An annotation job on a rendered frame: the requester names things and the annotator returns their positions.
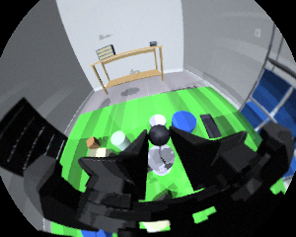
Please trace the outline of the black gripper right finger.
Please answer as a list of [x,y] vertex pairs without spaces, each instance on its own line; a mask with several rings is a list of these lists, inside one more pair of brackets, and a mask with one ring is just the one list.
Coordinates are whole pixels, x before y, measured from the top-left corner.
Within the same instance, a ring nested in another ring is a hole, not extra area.
[[173,147],[177,151],[187,178],[190,181],[193,191],[204,189],[204,179],[211,173],[212,167],[218,162],[219,155],[234,149],[239,143],[246,142],[248,132],[246,130],[236,131],[227,137],[210,139],[191,134],[190,131],[180,130],[179,127],[169,125],[169,135],[171,136]]

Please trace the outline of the blue cylinder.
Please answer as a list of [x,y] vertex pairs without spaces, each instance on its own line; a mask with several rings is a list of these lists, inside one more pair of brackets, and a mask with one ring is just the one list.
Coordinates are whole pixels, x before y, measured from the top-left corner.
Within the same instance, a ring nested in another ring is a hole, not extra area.
[[171,125],[191,133],[196,126],[196,119],[188,111],[179,111],[172,115]]
[[113,233],[104,232],[104,230],[100,230],[100,232],[89,232],[89,230],[80,230],[82,237],[112,237]]

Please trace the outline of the grey cylinder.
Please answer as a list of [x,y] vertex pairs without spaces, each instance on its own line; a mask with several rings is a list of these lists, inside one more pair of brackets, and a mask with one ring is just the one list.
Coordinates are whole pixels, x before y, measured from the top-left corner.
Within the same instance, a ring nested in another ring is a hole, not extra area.
[[155,115],[149,118],[149,125],[153,126],[156,125],[156,123],[162,123],[164,126],[167,126],[167,120],[164,116]]

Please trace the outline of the small tan cube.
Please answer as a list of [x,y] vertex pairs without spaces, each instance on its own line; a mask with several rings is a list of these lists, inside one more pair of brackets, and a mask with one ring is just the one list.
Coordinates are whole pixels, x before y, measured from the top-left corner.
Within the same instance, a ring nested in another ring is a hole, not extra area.
[[98,142],[98,139],[96,137],[90,137],[89,139],[86,139],[86,142],[88,142],[88,149],[98,149],[100,147],[100,142]]

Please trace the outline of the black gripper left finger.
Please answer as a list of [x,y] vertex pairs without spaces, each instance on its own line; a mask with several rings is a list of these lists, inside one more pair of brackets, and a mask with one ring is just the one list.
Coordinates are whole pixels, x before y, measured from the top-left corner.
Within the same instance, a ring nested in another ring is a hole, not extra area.
[[139,200],[145,200],[148,167],[148,133],[143,129],[127,149],[113,157],[78,158],[78,166],[89,177],[124,179],[135,191]]

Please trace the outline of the translucent white cylinder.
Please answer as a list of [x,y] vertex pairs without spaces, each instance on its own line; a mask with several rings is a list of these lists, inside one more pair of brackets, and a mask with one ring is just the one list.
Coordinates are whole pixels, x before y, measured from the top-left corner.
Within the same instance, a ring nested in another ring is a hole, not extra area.
[[131,141],[127,137],[125,137],[125,134],[123,131],[117,131],[112,135],[111,143],[113,145],[117,146],[117,149],[123,151],[124,149],[127,149],[127,146]]

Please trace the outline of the glass french press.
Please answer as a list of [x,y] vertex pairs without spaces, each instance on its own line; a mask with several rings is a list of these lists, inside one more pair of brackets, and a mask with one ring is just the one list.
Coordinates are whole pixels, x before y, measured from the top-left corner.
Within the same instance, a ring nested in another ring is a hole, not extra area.
[[148,130],[148,139],[152,143],[151,149],[148,150],[148,167],[147,173],[159,175],[167,175],[171,171],[173,163],[175,163],[176,154],[168,145],[171,136],[169,130],[162,123],[156,123]]

